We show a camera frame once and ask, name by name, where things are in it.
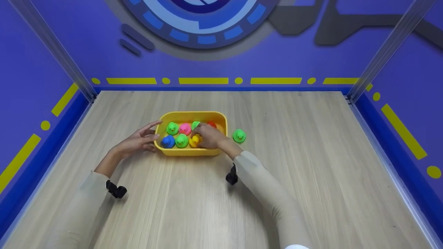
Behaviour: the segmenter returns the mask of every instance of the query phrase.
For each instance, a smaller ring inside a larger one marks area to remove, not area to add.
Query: left hand
[[[161,124],[162,122],[163,121],[157,120],[136,130],[128,138],[114,146],[114,151],[118,153],[122,158],[127,158],[132,154],[142,150],[155,152],[154,141],[159,137],[159,135],[154,135],[155,130],[151,128]]]

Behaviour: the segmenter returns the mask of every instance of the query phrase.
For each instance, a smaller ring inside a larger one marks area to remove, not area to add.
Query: red rubber duck
[[[214,121],[208,121],[207,124],[217,129],[217,125],[214,123]]]

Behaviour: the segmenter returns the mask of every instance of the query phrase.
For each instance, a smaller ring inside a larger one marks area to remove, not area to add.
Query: blue circular graphic
[[[210,13],[221,9],[229,0],[171,0],[180,8],[192,13]]]
[[[254,31],[279,0],[123,0],[150,31],[197,49],[230,45]]]

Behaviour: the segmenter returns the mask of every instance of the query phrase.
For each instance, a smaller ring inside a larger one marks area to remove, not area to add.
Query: rubber duck
[[[232,133],[232,139],[237,143],[243,143],[246,139],[246,133],[242,129],[237,129]]]
[[[160,143],[160,145],[163,148],[170,149],[170,148],[174,147],[174,145],[175,145],[175,138],[171,135],[167,135],[166,137],[164,137],[162,139],[162,142]]]
[[[170,122],[166,127],[166,132],[169,135],[175,135],[179,132],[179,125],[174,122]]]
[[[192,148],[197,148],[198,144],[202,141],[202,137],[195,134],[191,139],[189,139],[189,146]]]
[[[185,134],[179,134],[175,139],[175,145],[179,148],[184,148],[188,146],[189,138]]]
[[[214,121],[208,121],[207,124],[217,129],[217,125]]]
[[[192,130],[194,130],[195,127],[197,127],[197,125],[198,125],[199,123],[200,123],[200,121],[194,121],[194,122],[192,122],[192,125],[191,125]]]
[[[188,123],[184,123],[180,125],[179,128],[179,133],[181,134],[185,134],[186,136],[188,136],[189,134],[191,134],[191,126]]]

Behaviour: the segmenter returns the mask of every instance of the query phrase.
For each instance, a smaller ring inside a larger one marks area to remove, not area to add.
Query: yellow container
[[[168,135],[166,132],[166,127],[169,122],[175,122],[178,125],[183,123],[189,123],[190,125],[194,121],[200,122],[208,122],[214,121],[217,125],[217,129],[219,129],[225,136],[228,136],[228,120],[226,116],[219,112],[170,112],[163,115],[160,118],[163,121],[160,125],[157,126],[155,130],[156,134],[159,134],[159,138],[154,141],[154,145],[163,152],[163,154],[167,156],[216,156],[220,154],[220,150],[214,149],[202,149],[202,148],[191,148],[188,144],[185,148],[178,148],[174,146],[173,148],[167,149],[160,146],[162,139]]]

